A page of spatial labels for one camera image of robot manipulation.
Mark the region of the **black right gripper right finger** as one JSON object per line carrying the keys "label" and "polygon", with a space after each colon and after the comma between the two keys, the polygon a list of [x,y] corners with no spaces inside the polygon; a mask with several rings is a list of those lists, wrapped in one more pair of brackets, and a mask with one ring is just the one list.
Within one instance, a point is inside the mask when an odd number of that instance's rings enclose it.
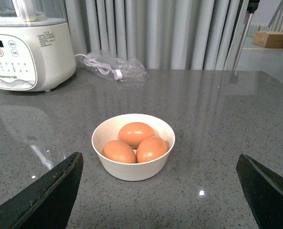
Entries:
{"label": "black right gripper right finger", "polygon": [[236,171],[260,229],[283,229],[283,177],[241,154]]}

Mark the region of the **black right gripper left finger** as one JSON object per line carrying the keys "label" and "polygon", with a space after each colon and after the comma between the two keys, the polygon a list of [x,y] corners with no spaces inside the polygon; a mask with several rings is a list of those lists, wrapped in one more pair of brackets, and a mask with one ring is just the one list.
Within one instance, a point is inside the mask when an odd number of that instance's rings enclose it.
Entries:
{"label": "black right gripper left finger", "polygon": [[66,228],[83,164],[83,155],[75,152],[0,205],[0,229]]}

